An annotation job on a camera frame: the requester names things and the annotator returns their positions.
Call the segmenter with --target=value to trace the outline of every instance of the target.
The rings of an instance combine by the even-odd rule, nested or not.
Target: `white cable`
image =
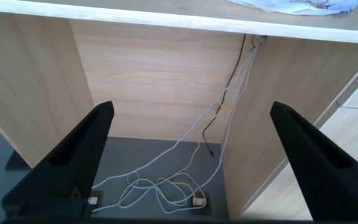
[[[95,185],[94,187],[92,187],[92,188],[98,187],[98,186],[102,185],[103,183],[105,183],[105,181],[107,181],[107,180],[109,180],[109,179],[127,176],[128,186],[125,188],[125,190],[123,191],[123,193],[122,193],[121,196],[119,197],[118,203],[115,203],[115,204],[113,204],[113,205],[107,205],[107,206],[104,206],[104,207],[101,207],[101,208],[97,208],[97,209],[93,210],[93,212],[97,212],[97,211],[100,211],[100,210],[105,209],[105,208],[115,207],[115,206],[117,206],[117,205],[118,205],[120,208],[129,208],[129,207],[133,206],[135,203],[137,203],[139,200],[141,200],[141,199],[144,197],[144,195],[146,195],[146,193],[147,193],[148,191],[152,190],[152,189],[155,189],[155,193],[156,193],[156,196],[157,196],[157,199],[158,199],[158,203],[160,204],[161,209],[162,209],[165,213],[173,213],[173,212],[177,212],[177,211],[181,211],[181,210],[192,210],[192,209],[200,209],[200,208],[203,208],[205,205],[202,206],[202,207],[178,208],[178,209],[175,209],[175,210],[172,210],[172,211],[166,211],[166,210],[164,209],[162,203],[161,203],[160,196],[161,196],[161,197],[164,199],[164,201],[166,201],[167,203],[172,204],[172,205],[175,205],[175,206],[178,206],[178,207],[184,206],[184,205],[186,204],[186,201],[187,201],[190,197],[192,197],[197,190],[200,190],[200,192],[202,193],[203,197],[205,198],[205,194],[204,194],[204,192],[202,191],[202,187],[204,187],[206,184],[208,184],[208,183],[213,179],[213,177],[216,175],[216,173],[218,172],[219,168],[221,167],[222,159],[223,159],[223,154],[224,154],[224,151],[225,151],[225,149],[226,149],[226,144],[227,144],[227,140],[228,140],[228,138],[229,138],[229,133],[230,133],[230,127],[231,127],[232,119],[233,119],[233,117],[234,117],[234,113],[235,113],[236,108],[237,108],[237,104],[238,104],[239,100],[241,99],[242,95],[244,94],[244,92],[245,92],[246,89],[247,89],[248,81],[249,81],[249,75],[250,75],[250,72],[251,72],[251,70],[252,70],[252,66],[253,66],[253,64],[254,64],[254,60],[255,60],[255,57],[256,57],[256,55],[257,55],[257,51],[258,51],[258,49],[259,49],[259,46],[260,46],[265,40],[266,40],[266,37],[263,37],[262,40],[257,44],[256,48],[255,48],[255,49],[252,51],[252,53],[247,57],[246,61],[245,61],[244,64],[242,65],[242,67],[241,67],[241,69],[239,70],[238,74],[236,75],[234,81],[233,81],[227,88],[225,88],[225,89],[219,94],[219,96],[211,103],[211,105],[210,105],[205,111],[203,111],[203,112],[198,116],[198,119],[196,120],[196,122],[194,123],[194,125],[185,133],[185,135],[184,135],[181,139],[179,139],[179,140],[177,141],[177,143],[176,143],[173,147],[171,147],[170,149],[168,149],[168,150],[166,150],[165,152],[161,153],[159,156],[157,156],[155,159],[153,159],[152,161],[150,161],[148,164],[146,164],[146,165],[144,165],[144,166],[142,166],[142,167],[140,167],[140,168],[138,168],[138,169],[136,169],[136,170],[134,170],[134,171],[132,171],[132,172],[130,172],[130,173],[122,174],[122,175],[117,175],[117,176],[112,176],[112,177],[108,177],[107,179],[105,179],[104,181],[102,181],[100,184]],[[248,68],[248,70],[247,70],[246,82],[245,82],[244,87],[243,87],[243,89],[241,90],[239,96],[236,98],[236,101],[235,101],[235,103],[234,103],[234,107],[233,107],[232,113],[231,113],[230,118],[229,118],[229,122],[228,122],[228,125],[227,125],[226,138],[225,138],[225,141],[224,141],[224,144],[223,144],[223,148],[222,148],[222,151],[221,151],[221,155],[220,155],[220,157],[219,157],[219,164],[218,164],[216,170],[215,170],[215,171],[213,172],[213,174],[211,175],[211,177],[210,177],[204,184],[202,184],[202,185],[198,185],[198,184],[195,182],[195,180],[194,180],[189,174],[184,173],[184,172],[179,173],[179,174],[175,174],[175,175],[173,175],[173,176],[171,176],[171,177],[169,177],[169,178],[167,178],[167,179],[159,178],[159,179],[157,180],[157,184],[155,184],[154,182],[152,182],[152,181],[149,180],[149,179],[139,178],[139,173],[137,173],[138,170],[141,170],[141,169],[143,169],[144,167],[149,166],[151,163],[153,163],[154,161],[156,161],[159,157],[163,156],[163,155],[164,155],[165,153],[167,153],[168,151],[171,151],[172,149],[174,149],[174,148],[177,146],[177,144],[196,126],[196,124],[198,123],[198,121],[200,120],[200,118],[202,117],[202,115],[203,115],[206,111],[208,111],[208,110],[210,109],[210,107],[212,107],[212,106],[214,105],[214,103],[216,102],[216,100],[217,100],[227,89],[229,89],[231,86],[233,86],[233,84],[237,81],[237,78],[238,78],[239,74],[242,72],[242,70],[244,69],[246,63],[249,61],[249,58],[250,58],[251,56],[252,56],[252,60],[251,60],[251,62],[250,62],[249,68]],[[136,174],[137,174],[137,179],[136,179],[135,181],[133,181],[132,183],[130,183],[130,182],[129,182],[129,175],[131,175],[132,173],[136,173]],[[195,183],[195,185],[197,186],[197,188],[195,189],[195,191],[194,191],[192,194],[190,194],[189,196],[187,196],[187,197],[186,197],[186,194],[184,193],[184,191],[182,191],[182,189],[179,188],[179,186],[177,186],[177,184],[173,184],[173,183],[170,182],[170,180],[171,180],[172,178],[177,177],[177,176],[179,176],[179,175],[186,175],[186,176],[188,176],[188,177]],[[147,187],[139,187],[139,186],[137,186],[137,184],[138,184],[140,181],[148,182],[148,183],[150,183],[151,185],[149,185],[149,186],[147,186]],[[183,196],[184,196],[185,198],[182,199],[182,200],[174,201],[174,202],[169,201],[169,199],[166,198],[166,196],[164,195],[163,191],[162,191],[161,188],[159,187],[159,185],[161,185],[161,184],[164,183],[164,182],[168,182],[168,183],[174,185],[177,189],[180,190],[180,192],[183,194]],[[127,196],[128,196],[129,194],[131,194],[131,192],[132,192],[134,189],[146,189],[146,191],[145,191],[137,200],[135,200],[134,202],[130,203],[129,205],[122,206],[121,203],[127,198]]]
[[[92,189],[96,188],[96,187],[99,187],[100,185],[104,184],[106,181],[108,180],[111,180],[111,179],[115,179],[115,178],[118,178],[118,177],[125,177],[129,174],[132,174],[134,172],[137,172],[143,168],[146,168],[148,167],[149,165],[151,165],[153,162],[155,162],[157,159],[159,159],[160,157],[162,157],[163,155],[165,155],[166,153],[170,152],[172,149],[176,148],[176,146],[179,144],[179,142],[181,142],[187,135],[188,133],[198,124],[198,122],[200,121],[201,117],[215,104],[215,102],[221,97],[221,95],[228,89],[230,89],[238,80],[239,76],[240,76],[240,73],[243,71],[244,67],[247,65],[249,59],[250,59],[250,56],[253,55],[254,52],[252,52],[248,57],[247,59],[245,60],[245,62],[242,64],[239,72],[237,73],[235,79],[233,79],[233,82],[231,82],[219,95],[218,97],[215,98],[215,100],[198,116],[197,120],[195,121],[195,123],[192,125],[192,127],[175,143],[175,145],[173,145],[173,147],[167,149],[165,152],[161,153],[160,155],[158,155],[156,158],[154,158],[153,160],[151,160],[148,164],[136,169],[136,170],[133,170],[131,172],[128,172],[126,174],[121,174],[121,175],[115,175],[115,176],[111,176],[111,177],[108,177],[106,179],[104,179],[102,182],[92,186]]]

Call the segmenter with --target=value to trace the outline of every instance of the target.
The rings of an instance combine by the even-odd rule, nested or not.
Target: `desk top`
[[[225,0],[0,0],[0,12],[358,43],[358,7],[291,16]]]

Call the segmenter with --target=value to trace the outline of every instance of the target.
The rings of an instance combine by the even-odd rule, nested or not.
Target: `tangled cable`
[[[258,49],[260,47],[261,44],[263,44],[266,40],[266,37],[263,37],[259,43],[255,46],[255,48],[253,49],[253,51],[249,54],[249,56],[247,57],[247,59],[245,60],[245,62],[242,64],[240,70],[238,71],[235,79],[233,79],[233,82],[230,83],[230,85],[228,85],[219,95],[217,98],[215,98],[215,100],[198,116],[197,120],[195,121],[195,123],[192,125],[192,127],[175,143],[175,145],[173,147],[171,147],[170,149],[167,149],[165,152],[161,153],[160,155],[158,155],[155,159],[151,160],[148,164],[144,165],[144,166],[141,166],[140,168],[136,169],[136,170],[133,170],[131,172],[128,172],[126,174],[121,174],[121,175],[115,175],[115,176],[111,176],[111,177],[108,177],[106,179],[104,179],[102,182],[100,182],[99,184],[96,184],[95,186],[92,187],[92,189],[96,188],[96,187],[99,187],[100,185],[104,184],[106,181],[108,180],[111,180],[111,179],[115,179],[115,178],[119,178],[119,177],[126,177],[127,178],[127,183],[128,183],[128,186],[124,189],[124,191],[122,192],[121,196],[119,197],[119,200],[117,203],[115,204],[112,204],[112,205],[107,205],[107,206],[104,206],[104,207],[101,207],[101,208],[97,208],[95,210],[93,210],[93,212],[97,212],[97,211],[100,211],[100,210],[103,210],[103,209],[106,209],[106,208],[111,208],[111,207],[115,207],[115,206],[118,206],[119,208],[129,208],[131,206],[133,206],[134,204],[136,204],[139,200],[141,200],[146,194],[147,192],[151,191],[151,190],[155,190],[155,194],[157,196],[157,199],[158,199],[158,203],[160,204],[161,206],[161,209],[169,214],[169,213],[173,213],[173,212],[178,212],[178,211],[184,211],[184,210],[192,210],[192,209],[200,209],[200,208],[203,208],[205,205],[201,206],[201,207],[191,207],[191,208],[177,208],[177,209],[174,209],[174,210],[171,210],[171,211],[167,211],[164,206],[162,205],[162,201],[161,199],[163,199],[166,203],[168,204],[171,204],[171,205],[174,205],[176,207],[182,207],[184,205],[186,205],[186,202],[188,201],[189,198],[193,197],[196,193],[197,190],[199,190],[201,192],[201,194],[203,195],[203,198],[205,198],[205,194],[202,190],[202,187],[204,187],[206,184],[208,184],[212,178],[216,175],[216,173],[218,172],[219,168],[221,167],[221,164],[222,164],[222,158],[223,158],[223,154],[224,154],[224,150],[226,149],[226,144],[227,144],[227,139],[229,137],[229,133],[230,133],[230,127],[231,127],[231,123],[232,123],[232,119],[233,119],[233,116],[234,116],[234,113],[236,111],[236,108],[237,108],[237,104],[241,98],[241,96],[244,94],[245,90],[247,89],[247,86],[248,86],[248,81],[249,81],[249,75],[250,75],[250,71],[252,69],[252,65],[254,64],[254,60],[255,60],[255,57],[257,55],[257,52],[258,52]],[[244,67],[248,64],[248,61],[250,60],[251,58],[251,61],[250,61],[250,64],[248,66],[248,69],[247,69],[247,74],[246,74],[246,80],[245,80],[245,83],[244,83],[244,87],[243,89],[241,90],[241,92],[239,93],[238,97],[236,98],[236,101],[234,103],[234,107],[233,107],[233,110],[231,111],[231,114],[230,114],[230,118],[229,118],[229,122],[227,124],[227,132],[226,132],[226,137],[225,137],[225,140],[224,140],[224,144],[223,144],[223,147],[222,147],[222,151],[221,151],[221,155],[219,157],[219,164],[216,168],[216,170],[213,172],[213,174],[211,175],[211,177],[203,184],[201,185],[198,185],[197,182],[191,177],[191,175],[187,174],[186,172],[183,172],[184,169],[180,170],[179,172],[173,174],[172,176],[168,177],[168,178],[159,178],[156,183],[149,180],[149,179],[146,179],[146,178],[140,178],[139,177],[139,173],[138,171],[140,171],[141,169],[143,168],[146,168],[148,167],[149,165],[151,165],[153,162],[155,162],[157,159],[159,159],[160,157],[162,157],[163,155],[165,155],[166,153],[170,152],[171,150],[173,150],[174,148],[176,148],[176,146],[179,144],[180,141],[182,141],[186,136],[187,134],[198,124],[198,122],[200,121],[201,117],[213,106],[215,105],[216,101],[219,99],[220,96],[222,96],[228,89],[230,89],[232,86],[234,86],[236,84],[236,82],[238,81],[238,78],[241,74],[241,72],[243,71]],[[131,176],[131,174],[136,174],[136,180],[134,181],[130,181],[129,178]],[[188,178],[190,178],[190,180],[197,186],[197,188],[194,189],[194,191],[190,194],[190,195],[186,195],[186,193],[184,193],[184,191],[178,186],[179,184],[185,184],[185,183],[181,183],[181,182],[172,182],[171,180],[180,176],[180,175],[185,175],[187,176]],[[145,186],[145,187],[141,187],[139,186],[138,184],[140,182],[144,182],[144,183],[147,183],[149,184],[148,186]],[[164,184],[164,183],[168,183],[168,184],[171,184],[173,185],[174,187],[176,187],[182,194],[183,194],[183,199],[181,200],[176,200],[176,201],[171,201],[169,200],[165,194],[163,193],[163,191],[161,190],[161,188],[159,187],[160,185]],[[141,189],[141,190],[145,190],[143,192],[143,194],[138,198],[136,199],[134,202],[128,204],[128,205],[122,205],[122,202],[133,192],[134,189]]]

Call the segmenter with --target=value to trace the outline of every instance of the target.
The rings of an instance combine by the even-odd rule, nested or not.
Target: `desk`
[[[224,155],[229,214],[238,218],[288,163],[273,101],[320,128],[358,89],[358,8],[305,17],[223,0],[0,0],[0,132],[34,166],[95,104],[112,100],[110,136],[177,140],[225,87],[244,34],[241,63],[253,34],[268,38]],[[208,141],[223,141],[229,113]]]

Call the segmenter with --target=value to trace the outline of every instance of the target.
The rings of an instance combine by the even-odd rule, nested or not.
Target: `black cable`
[[[256,35],[253,35],[252,36],[252,38],[251,38],[251,44],[252,44],[252,46],[254,47],[254,48],[256,48],[256,46],[255,46],[255,44],[254,44],[254,37],[255,37]]]
[[[242,39],[242,43],[241,43],[241,50],[240,50],[239,59],[237,60],[236,66],[234,67],[234,70],[233,70],[233,73],[231,74],[230,79],[229,79],[229,81],[227,82],[226,88],[230,85],[230,82],[231,82],[231,80],[233,79],[234,74],[236,73],[237,67],[239,66],[240,59],[241,59],[241,55],[242,55],[242,49],[244,48],[244,42],[246,41],[246,36],[247,36],[247,34],[244,34],[244,38]],[[226,92],[227,92],[227,91],[225,91],[225,92],[223,93],[221,105],[223,105],[223,103],[224,103],[224,97],[226,96]],[[221,107],[222,107],[221,105],[219,105],[218,109],[216,110],[216,114],[218,114],[219,111],[221,110]],[[214,119],[212,119],[211,122],[209,122],[209,124],[208,124],[208,125],[206,126],[206,128],[204,128],[204,130],[203,130],[204,142],[205,142],[206,147],[208,148],[209,153],[211,154],[211,156],[214,155],[214,152],[211,150],[211,148],[210,148],[209,145],[208,145],[208,142],[207,142],[207,140],[206,140],[206,138],[205,138],[205,131],[209,128],[209,126],[212,124],[212,122],[214,122],[215,119],[216,119],[216,117],[215,117]]]

